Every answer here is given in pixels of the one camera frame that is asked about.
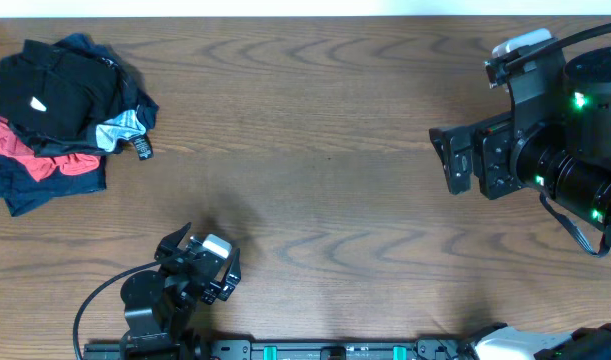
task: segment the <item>red fabric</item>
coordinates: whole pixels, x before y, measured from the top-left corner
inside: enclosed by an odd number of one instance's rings
[[[23,164],[36,181],[41,181],[60,168],[63,175],[80,175],[98,168],[100,156],[70,154],[53,158],[34,157],[32,149],[23,144],[0,116],[0,155],[16,159]]]

